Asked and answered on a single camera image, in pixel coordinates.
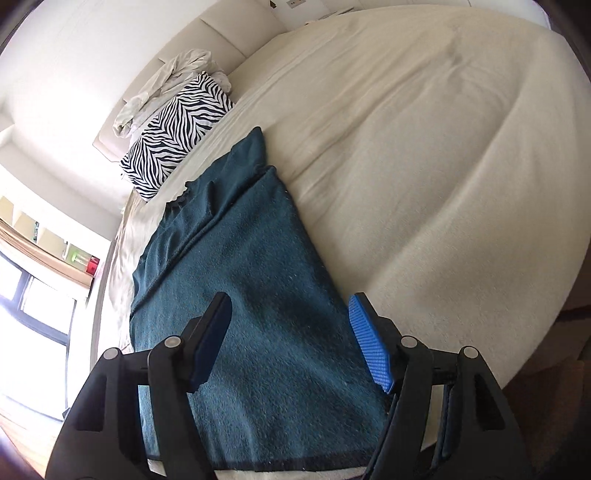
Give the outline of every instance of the bed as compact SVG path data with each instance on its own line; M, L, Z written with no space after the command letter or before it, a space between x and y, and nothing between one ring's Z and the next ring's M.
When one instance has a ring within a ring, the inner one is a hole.
M260 126L342 298L364 291L431 348L474 345L505 385L554 322L591 235L591 86L565 40L498 12L439 5L289 33L254 1L210 10L138 76L95 141L113 160L125 154L110 134L114 115L175 52L206 48L229 73L235 107L155 198L131 194L99 351L130 350L131 275L165 205Z

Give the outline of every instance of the zebra print pillow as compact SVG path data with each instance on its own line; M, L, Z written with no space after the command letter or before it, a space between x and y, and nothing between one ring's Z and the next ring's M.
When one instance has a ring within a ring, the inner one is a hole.
M203 72L149 122L121 160L121 167L146 202L232 107L220 86Z

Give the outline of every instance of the dark green towel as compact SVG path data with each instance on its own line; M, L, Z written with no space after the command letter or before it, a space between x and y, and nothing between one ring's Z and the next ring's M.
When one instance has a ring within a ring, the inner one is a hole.
M364 466L386 419L347 308L255 128L169 203L134 274L137 351L179 334L225 291L233 319L190 404L216 469ZM140 404L157 456L147 388Z

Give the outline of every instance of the white bedsheet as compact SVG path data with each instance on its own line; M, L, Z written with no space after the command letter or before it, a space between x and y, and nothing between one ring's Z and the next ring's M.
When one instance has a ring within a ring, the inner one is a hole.
M373 9L275 38L230 81L234 110L127 206L102 322L119 346L165 204L259 125L343 299L364 291L429 347L474 345L505 385L591 234L591 85L566 41L484 9Z

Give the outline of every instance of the headboard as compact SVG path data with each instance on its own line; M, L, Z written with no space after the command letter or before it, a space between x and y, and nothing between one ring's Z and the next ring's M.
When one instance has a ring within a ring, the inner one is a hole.
M285 26L257 0L218 0L183 28L148 62L129 85L101 127L93 145L109 161L118 162L129 150L129 138L113 132L115 117L167 61L184 50L209 50L226 74L277 35Z

